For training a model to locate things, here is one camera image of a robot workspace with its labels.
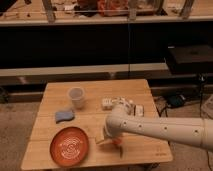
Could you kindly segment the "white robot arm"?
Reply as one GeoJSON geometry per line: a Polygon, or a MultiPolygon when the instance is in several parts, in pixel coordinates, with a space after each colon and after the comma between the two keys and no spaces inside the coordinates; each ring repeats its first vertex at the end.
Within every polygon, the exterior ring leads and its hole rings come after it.
{"type": "Polygon", "coordinates": [[[106,137],[122,133],[139,134],[161,140],[199,147],[213,152],[213,120],[203,118],[143,117],[132,115],[135,105],[124,98],[104,98],[106,137]]]}

